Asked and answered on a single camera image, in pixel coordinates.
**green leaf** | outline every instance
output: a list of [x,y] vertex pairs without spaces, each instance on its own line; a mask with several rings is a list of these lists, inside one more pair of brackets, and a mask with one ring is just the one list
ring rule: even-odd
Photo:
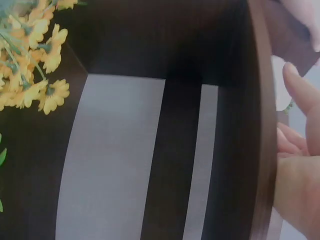
[[6,160],[6,155],[7,155],[7,148],[5,148],[1,153],[0,153],[0,166],[4,163]]
[[0,199],[0,213],[4,212],[4,206],[2,205],[1,199]]

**finger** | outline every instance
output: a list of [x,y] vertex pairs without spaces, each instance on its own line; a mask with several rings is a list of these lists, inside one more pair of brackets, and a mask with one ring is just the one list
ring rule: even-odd
[[320,104],[320,91],[299,76],[292,63],[287,62],[284,65],[283,79],[288,93],[305,115],[312,107]]
[[300,151],[300,149],[294,144],[292,144],[291,142],[289,142],[286,139],[284,133],[279,128],[276,129],[276,133],[277,133],[277,146],[278,146],[279,153],[288,153],[288,154],[294,154],[298,156],[302,155],[302,152]]
[[308,149],[306,139],[295,130],[280,122],[277,124],[277,127],[283,132],[285,138],[290,143],[297,146],[301,150]]
[[307,115],[305,134],[311,156],[320,156],[320,105],[313,107]]

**artificial flower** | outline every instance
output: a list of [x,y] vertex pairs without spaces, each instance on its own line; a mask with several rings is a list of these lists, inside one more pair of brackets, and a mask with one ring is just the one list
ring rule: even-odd
[[60,25],[55,24],[52,31],[52,37],[48,39],[45,45],[41,46],[43,52],[41,61],[44,62],[43,69],[49,74],[55,71],[61,63],[61,45],[66,41],[68,35],[67,29],[59,31]]
[[21,26],[21,23],[25,22],[25,18],[18,17],[17,19],[15,19],[12,15],[9,15],[8,23],[10,23],[12,26],[12,31],[10,34],[15,38],[20,39],[25,35],[25,30]]
[[48,115],[51,111],[56,110],[57,106],[62,106],[69,94],[69,83],[66,83],[65,79],[55,81],[47,89],[44,88],[40,91],[38,96],[40,100],[38,111],[43,109],[44,114]]
[[54,11],[56,8],[54,6],[48,8],[44,13],[43,13],[43,19],[51,20],[54,18]]
[[5,106],[11,106],[13,107],[9,102],[12,101],[12,98],[14,97],[14,92],[4,92],[0,91],[0,111],[2,111]]
[[48,80],[42,80],[35,84],[27,84],[27,86],[20,86],[16,93],[13,102],[17,108],[29,108],[32,101],[37,99],[39,92],[48,84]]
[[12,69],[4,64],[7,62],[7,54],[3,51],[1,52],[0,62],[2,62],[0,63],[0,73],[2,73],[5,78],[8,78],[12,74]]
[[9,91],[16,92],[19,89],[19,86],[22,84],[22,76],[19,70],[12,71],[12,74],[9,77],[10,84],[9,84]]
[[38,43],[44,40],[44,34],[48,31],[49,23],[48,19],[37,19],[32,23],[27,23],[27,27],[24,29],[24,41],[29,44],[30,48],[36,49]]
[[11,92],[16,92],[19,90],[20,85],[23,84],[22,76],[28,81],[28,83],[33,82],[33,74],[28,69],[28,65],[30,64],[30,56],[20,56],[16,57],[17,62],[19,63],[19,68],[13,67],[12,73],[9,76],[10,85],[9,90]]
[[34,20],[41,19],[46,6],[47,0],[37,0],[37,5],[31,10],[28,21],[32,23]]
[[30,63],[27,68],[29,71],[33,72],[36,67],[36,63],[38,64],[40,62],[43,52],[40,49],[29,50],[28,54],[30,56]]
[[56,5],[58,10],[74,8],[74,5],[78,3],[78,0],[58,0]]
[[5,81],[4,81],[4,74],[0,72],[0,90],[4,89],[4,85],[5,85]]

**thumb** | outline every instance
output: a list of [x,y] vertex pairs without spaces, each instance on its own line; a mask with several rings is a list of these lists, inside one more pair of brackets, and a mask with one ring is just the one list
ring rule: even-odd
[[306,142],[311,156],[320,156],[320,91],[303,79],[296,67],[283,67],[284,84],[301,111],[306,115]]
[[320,156],[279,158],[274,207],[308,239],[320,239]]

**flower stem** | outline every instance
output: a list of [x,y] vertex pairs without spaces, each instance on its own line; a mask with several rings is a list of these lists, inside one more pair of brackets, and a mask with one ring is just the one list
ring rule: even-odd
[[2,43],[3,43],[3,45],[4,45],[4,48],[5,48],[6,52],[9,54],[10,58],[13,60],[16,68],[17,68],[18,70],[20,70],[20,66],[19,66],[19,64],[18,64],[15,56],[12,54],[12,52],[11,52],[10,49],[6,46],[6,44],[3,42],[3,40],[1,40],[1,41],[2,41]]
[[42,71],[41,67],[39,66],[39,64],[37,63],[37,61],[34,60],[34,58],[27,52],[27,50],[23,46],[21,46],[21,48],[22,48],[22,51],[24,52],[24,54],[28,54],[30,56],[30,60],[35,65],[36,69],[39,71],[39,73],[42,77],[42,80],[45,80],[46,76],[45,76],[44,72]]

